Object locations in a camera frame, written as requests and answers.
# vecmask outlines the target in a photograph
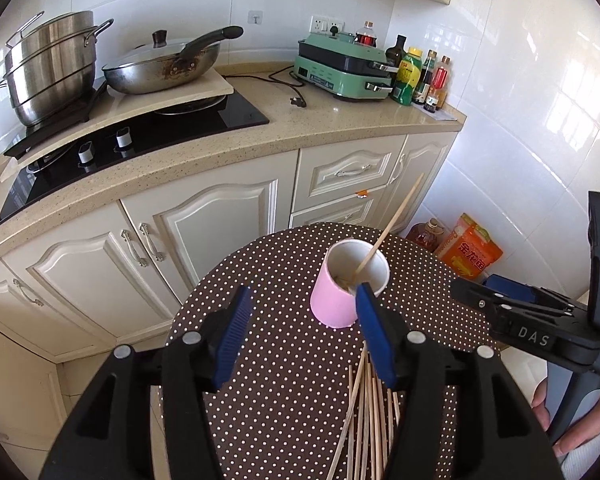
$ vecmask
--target paper cup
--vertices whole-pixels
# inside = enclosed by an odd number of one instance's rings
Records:
[[[327,250],[311,293],[315,319],[330,328],[344,328],[356,322],[356,297],[340,288],[335,278],[349,280],[372,247],[362,240],[347,238]],[[356,284],[369,282],[378,297],[389,283],[389,276],[389,263],[378,250],[358,275]]]

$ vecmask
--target stainless steel pot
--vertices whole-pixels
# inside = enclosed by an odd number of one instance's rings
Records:
[[[45,11],[42,10],[42,12],[37,13],[33,18],[27,20],[27,22],[7,40],[6,46],[10,49],[4,57],[4,66],[7,72],[40,49],[45,48],[62,38],[70,36],[71,34],[88,30],[93,27],[93,12],[91,10],[83,10],[81,12],[62,14],[61,16],[43,23],[30,31],[26,36],[23,36],[23,31],[44,13]],[[20,40],[18,43],[11,45],[10,41],[17,34],[20,35]]]
[[[4,75],[11,106],[20,122],[32,126],[91,91],[96,38],[113,20],[56,40],[23,59]]]
[[[195,40],[166,41],[167,31],[154,32],[154,46],[131,51],[102,67],[109,86],[125,94],[147,94],[199,78],[218,59],[219,41],[239,38],[242,27],[220,28]]]

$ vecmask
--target induction cooktop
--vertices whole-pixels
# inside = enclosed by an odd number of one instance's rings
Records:
[[[237,91],[202,108],[190,113],[165,114],[157,110],[139,115],[86,135],[30,164],[16,177],[2,206],[0,224],[51,193],[136,156],[187,140],[269,123]]]

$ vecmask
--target orange bag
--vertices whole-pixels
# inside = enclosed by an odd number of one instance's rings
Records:
[[[434,254],[456,274],[472,280],[501,257],[502,250],[485,229],[462,213],[456,227]]]

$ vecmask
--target speckled countertop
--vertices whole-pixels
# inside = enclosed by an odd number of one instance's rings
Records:
[[[458,121],[435,121],[416,107],[391,99],[382,102],[342,102],[327,92],[305,86],[307,108],[289,103],[289,88],[232,78],[235,89],[269,119],[255,126],[190,140],[138,156],[87,176],[17,213],[0,226],[0,257],[20,244],[84,213],[171,180],[259,156],[321,146],[344,140],[403,134],[458,132]],[[15,175],[0,183],[0,210]]]

